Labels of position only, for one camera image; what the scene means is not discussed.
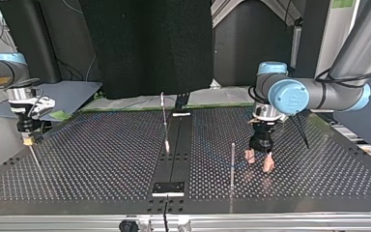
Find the end effector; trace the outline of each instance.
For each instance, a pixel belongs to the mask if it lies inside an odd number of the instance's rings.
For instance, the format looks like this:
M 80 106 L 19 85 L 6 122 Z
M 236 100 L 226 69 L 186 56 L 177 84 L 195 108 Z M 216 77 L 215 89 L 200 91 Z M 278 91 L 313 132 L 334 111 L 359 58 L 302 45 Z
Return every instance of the end effector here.
M 55 100 L 37 95 L 32 88 L 36 78 L 30 78 L 28 66 L 21 53 L 0 53 L 0 89 L 8 95 L 11 111 L 18 117 L 17 130 L 22 133 L 25 145 L 32 145 L 31 133 L 42 122 L 39 120 L 55 106 Z
M 352 85 L 354 83 L 349 79 L 345 80 L 336 81 L 331 77 L 291 78 L 287 75 L 285 64 L 262 63 L 255 87 L 252 86 L 248 90 L 251 98 L 255 100 L 253 118 L 250 121 L 255 132 L 249 141 L 249 149 L 271 154 L 271 134 L 274 127 L 304 109 L 344 111 L 361 109 L 367 105 L 370 97 L 367 78 L 355 85 Z

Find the metal rod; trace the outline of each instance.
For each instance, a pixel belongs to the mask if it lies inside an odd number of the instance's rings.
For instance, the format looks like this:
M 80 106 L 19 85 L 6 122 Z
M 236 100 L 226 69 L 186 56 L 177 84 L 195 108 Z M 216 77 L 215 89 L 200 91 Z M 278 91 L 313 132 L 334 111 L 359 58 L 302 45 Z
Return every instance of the metal rod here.
M 162 118 L 163 118 L 164 132 L 165 132 L 164 145 L 165 145 L 165 150 L 168 154 L 168 153 L 170 153 L 170 143 L 168 142 L 168 128 L 167 128 L 167 117 L 166 117 L 166 114 L 165 114 L 164 93 L 161 93 L 160 100 L 161 100 L 161 107 L 162 107 Z
M 234 190 L 234 172 L 235 172 L 235 160 L 236 160 L 236 144 L 231 144 L 231 191 Z
M 371 73 L 371 1 L 355 22 L 348 39 L 333 62 L 329 74 L 333 78 L 349 78 Z M 367 79 L 347 84 L 363 85 Z

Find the white cable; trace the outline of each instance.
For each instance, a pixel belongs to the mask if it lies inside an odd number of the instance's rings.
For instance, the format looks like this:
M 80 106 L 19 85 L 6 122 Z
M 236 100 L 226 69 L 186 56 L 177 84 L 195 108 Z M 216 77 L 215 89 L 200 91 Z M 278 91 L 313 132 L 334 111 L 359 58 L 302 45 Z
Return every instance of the white cable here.
M 86 72 L 86 82 L 89 79 L 90 70 L 92 69 L 93 64 L 95 64 L 96 57 L 97 57 L 97 55 L 95 55 L 95 57 L 93 57 L 92 63 L 90 64 L 89 69 Z
M 63 3 L 65 3 L 65 5 L 66 5 L 67 7 L 69 7 L 71 10 L 73 10 L 73 11 L 79 13 L 79 14 L 83 14 L 82 11 L 80 11 L 80 10 L 78 10 L 78 9 L 76 9 L 76 8 L 74 8 L 74 7 L 72 7 L 71 5 L 69 5 L 69 4 L 66 2 L 66 0 L 63 0 Z

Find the black curtain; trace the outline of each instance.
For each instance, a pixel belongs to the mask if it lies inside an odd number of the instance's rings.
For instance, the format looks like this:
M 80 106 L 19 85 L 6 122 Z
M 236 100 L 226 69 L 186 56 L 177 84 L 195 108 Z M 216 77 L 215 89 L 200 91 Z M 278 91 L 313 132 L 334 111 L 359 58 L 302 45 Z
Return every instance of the black curtain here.
M 80 5 L 109 99 L 210 86 L 210 0 L 80 0 Z

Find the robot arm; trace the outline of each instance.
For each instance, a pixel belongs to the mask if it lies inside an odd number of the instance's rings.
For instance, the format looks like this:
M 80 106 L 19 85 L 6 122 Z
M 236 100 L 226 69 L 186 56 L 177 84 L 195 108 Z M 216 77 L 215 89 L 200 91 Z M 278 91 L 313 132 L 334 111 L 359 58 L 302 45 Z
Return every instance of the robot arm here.
M 251 150 L 271 154 L 274 126 L 304 109 L 358 110 L 369 102 L 371 89 L 371 1 L 357 18 L 331 69 L 317 78 L 291 78 L 278 62 L 260 65 L 255 87 L 254 135 Z
M 20 53 L 0 53 L 0 89 L 8 95 L 11 111 L 18 117 L 17 130 L 21 132 L 25 145 L 31 146 L 31 133 L 41 126 L 39 120 L 50 112 L 55 101 L 46 96 L 37 96 L 25 58 Z

